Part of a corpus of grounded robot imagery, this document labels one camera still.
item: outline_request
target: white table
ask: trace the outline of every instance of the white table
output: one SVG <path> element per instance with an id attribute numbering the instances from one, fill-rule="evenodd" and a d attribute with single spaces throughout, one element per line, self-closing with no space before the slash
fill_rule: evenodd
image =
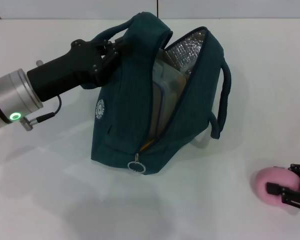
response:
<path id="1" fill-rule="evenodd" d="M 2 20 L 0 76 L 121 22 Z M 250 186 L 262 168 L 300 164 L 300 19 L 165 22 L 172 40 L 206 26 L 224 48 L 233 83 L 220 140 L 208 129 L 160 173 L 136 177 L 90 160 L 99 89 L 66 92 L 33 131 L 0 129 L 0 240 L 300 239 L 300 211 L 267 206 Z"/>

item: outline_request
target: green led light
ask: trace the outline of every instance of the green led light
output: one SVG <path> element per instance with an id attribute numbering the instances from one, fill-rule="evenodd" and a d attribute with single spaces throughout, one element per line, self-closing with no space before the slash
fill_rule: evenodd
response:
<path id="1" fill-rule="evenodd" d="M 12 121 L 18 120 L 19 118 L 21 118 L 21 113 L 19 112 L 14 112 L 10 115 L 10 119 Z"/>

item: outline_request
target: white surface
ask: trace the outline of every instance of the white surface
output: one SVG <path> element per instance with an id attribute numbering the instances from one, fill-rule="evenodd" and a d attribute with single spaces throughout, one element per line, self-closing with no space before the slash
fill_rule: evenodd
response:
<path id="1" fill-rule="evenodd" d="M 0 21 L 0 76 L 120 22 Z M 267 206 L 250 187 L 257 170 L 300 163 L 300 19 L 165 22 L 173 40 L 203 25 L 224 48 L 233 83 L 221 139 L 209 129 L 156 175 L 102 166 L 90 160 L 99 90 L 75 88 L 33 131 L 0 130 L 0 240 L 300 239 L 300 211 Z"/>
<path id="2" fill-rule="evenodd" d="M 158 3 L 159 17 L 163 19 L 300 18 L 300 0 L 158 0 Z"/>
<path id="3" fill-rule="evenodd" d="M 156 0 L 0 0 L 3 19 L 128 19 L 157 14 Z"/>

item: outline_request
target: insulated lunch bag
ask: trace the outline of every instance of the insulated lunch bag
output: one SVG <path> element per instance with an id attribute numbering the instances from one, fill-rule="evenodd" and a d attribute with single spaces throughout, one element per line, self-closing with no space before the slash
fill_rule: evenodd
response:
<path id="1" fill-rule="evenodd" d="M 166 47 L 172 31 L 156 16 L 142 12 L 93 41 L 109 40 L 123 30 L 121 41 L 130 51 L 101 88 L 91 159 L 154 174 L 209 123 L 211 137 L 220 137 L 231 73 L 223 48 L 206 27 Z M 212 107 L 221 69 L 224 79 L 216 118 Z"/>

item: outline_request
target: white circular logo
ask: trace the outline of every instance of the white circular logo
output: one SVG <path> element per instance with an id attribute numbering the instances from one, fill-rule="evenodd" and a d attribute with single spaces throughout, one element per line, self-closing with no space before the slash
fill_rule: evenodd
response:
<path id="1" fill-rule="evenodd" d="M 101 119 L 105 111 L 105 102 L 100 99 L 95 107 L 95 116 L 97 119 Z"/>

